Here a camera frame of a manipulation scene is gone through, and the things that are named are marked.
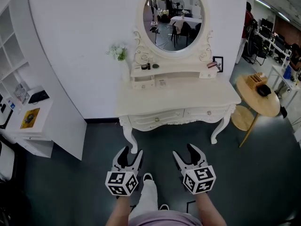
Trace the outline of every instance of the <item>purple shirt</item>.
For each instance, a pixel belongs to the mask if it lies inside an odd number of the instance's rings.
[[[202,224],[190,214],[161,210],[132,218],[128,226],[202,226]]]

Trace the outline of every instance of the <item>black picture frame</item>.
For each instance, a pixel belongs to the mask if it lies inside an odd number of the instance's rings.
[[[221,70],[218,73],[222,73],[224,71],[224,57],[220,57],[220,56],[213,56],[213,62],[221,62]]]

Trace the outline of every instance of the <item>yellow book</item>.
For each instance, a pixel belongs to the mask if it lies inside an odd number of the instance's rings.
[[[20,129],[32,128],[38,116],[39,110],[40,108],[27,111],[22,121]]]

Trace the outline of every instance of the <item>white bin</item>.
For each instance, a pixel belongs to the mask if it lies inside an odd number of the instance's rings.
[[[15,152],[0,142],[0,175],[6,180],[10,180],[13,176],[15,161]]]

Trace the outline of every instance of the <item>brown wall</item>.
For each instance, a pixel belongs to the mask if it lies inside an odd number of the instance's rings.
[[[284,36],[285,42],[289,45],[293,43],[301,45],[301,31],[278,16],[276,16],[274,32]]]

